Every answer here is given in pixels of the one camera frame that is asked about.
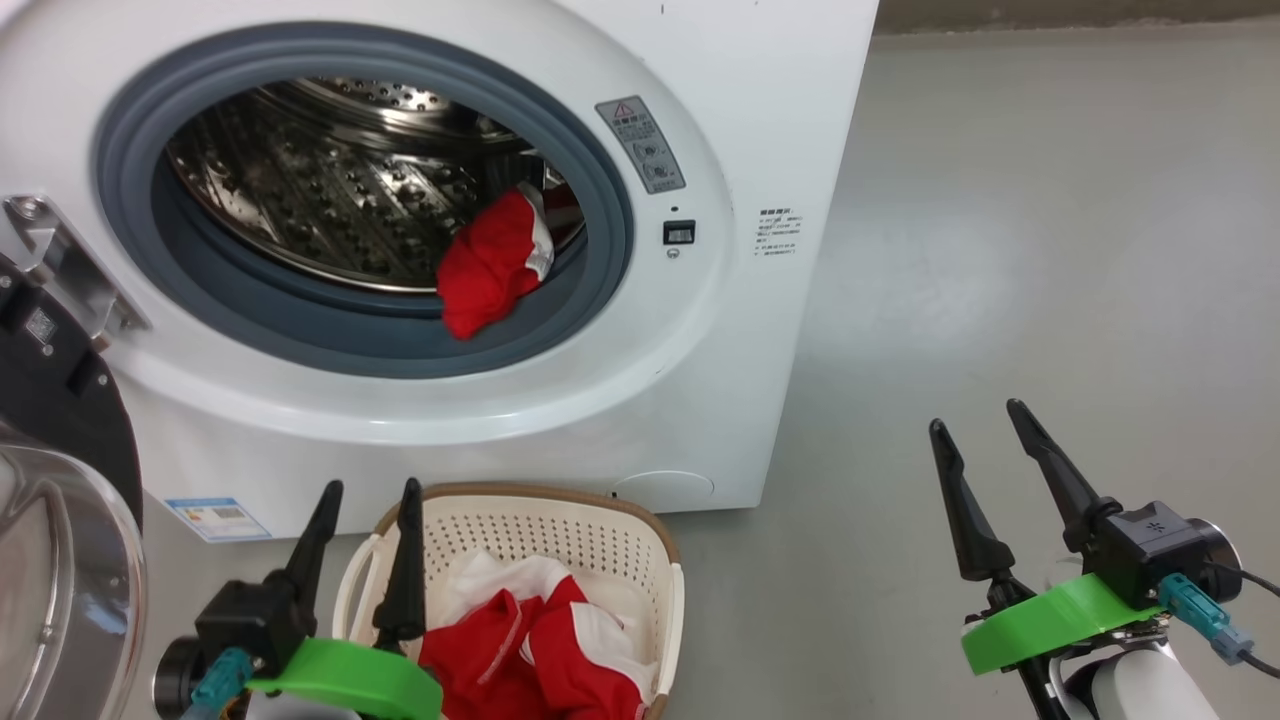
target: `brown basket rim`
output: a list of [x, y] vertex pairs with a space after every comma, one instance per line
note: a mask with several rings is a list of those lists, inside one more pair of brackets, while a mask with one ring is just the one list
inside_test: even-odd
[[[593, 507], [625, 512], [634, 518], [639, 518], [644, 521], [644, 524], [653, 528], [653, 532], [657, 533], [658, 538], [662, 541], [662, 546], [667, 550], [667, 560], [672, 564], [680, 562], [680, 548], [676, 547], [676, 539], [671, 537], [671, 532], [667, 530], [667, 527], [662, 524], [662, 520], [659, 520], [657, 515], [634, 502], [627, 502], [614, 497], [600, 497], [589, 492], [525, 486], [518, 483], [442, 483], [422, 489], [422, 503], [426, 505], [428, 501], [438, 497], [463, 496], [553, 500], [558, 502], [576, 502], [579, 505], [590, 505]], [[398, 514], [399, 502], [393, 505], [392, 509], [383, 515], [383, 519], [374, 527], [374, 532], [379, 536], [385, 536], [387, 530], [396, 524], [396, 516]]]

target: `screw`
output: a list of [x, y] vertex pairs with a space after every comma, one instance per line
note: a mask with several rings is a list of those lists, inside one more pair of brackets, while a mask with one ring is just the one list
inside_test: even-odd
[[23, 197], [14, 204], [18, 214], [28, 220], [35, 220], [40, 217], [40, 213], [45, 209], [44, 204], [35, 197]]

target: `gray rubber gasket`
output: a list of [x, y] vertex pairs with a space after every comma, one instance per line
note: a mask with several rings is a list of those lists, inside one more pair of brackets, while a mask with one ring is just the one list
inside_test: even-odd
[[[573, 187], [589, 242], [500, 323], [468, 342], [439, 322], [436, 299], [388, 299], [323, 282], [278, 282], [165, 177], [165, 141], [192, 115], [247, 88], [293, 77], [394, 78], [494, 117]], [[492, 370], [563, 342], [609, 301], [626, 273], [632, 217], [622, 178], [582, 122], [515, 72], [460, 47], [353, 24], [260, 26], [159, 60], [114, 100], [99, 128], [95, 179], [125, 251], [165, 295], [214, 329], [303, 365], [346, 374], [438, 378]]]

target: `gray floor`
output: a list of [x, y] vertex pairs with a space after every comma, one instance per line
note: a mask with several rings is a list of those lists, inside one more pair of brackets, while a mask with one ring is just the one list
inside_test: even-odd
[[[1280, 578], [1276, 77], [1274, 26], [877, 44], [764, 502], [668, 518], [689, 578], [672, 720], [1029, 716], [1015, 676], [966, 671], [983, 589], [956, 575], [925, 437], [948, 420], [1039, 587], [1060, 527], [1014, 395], [1098, 489], [1215, 520]], [[150, 669], [289, 544], [146, 520]], [[1280, 659], [1274, 600], [1231, 607]], [[1274, 680], [1175, 647], [1224, 717], [1275, 716]]]

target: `metal hinge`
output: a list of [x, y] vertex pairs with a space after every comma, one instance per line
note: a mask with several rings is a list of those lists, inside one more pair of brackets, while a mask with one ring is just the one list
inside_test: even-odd
[[125, 329], [150, 327], [49, 200], [14, 195], [4, 200], [4, 211], [22, 245], [3, 242], [0, 233], [0, 254], [67, 307], [95, 351], [105, 350]]

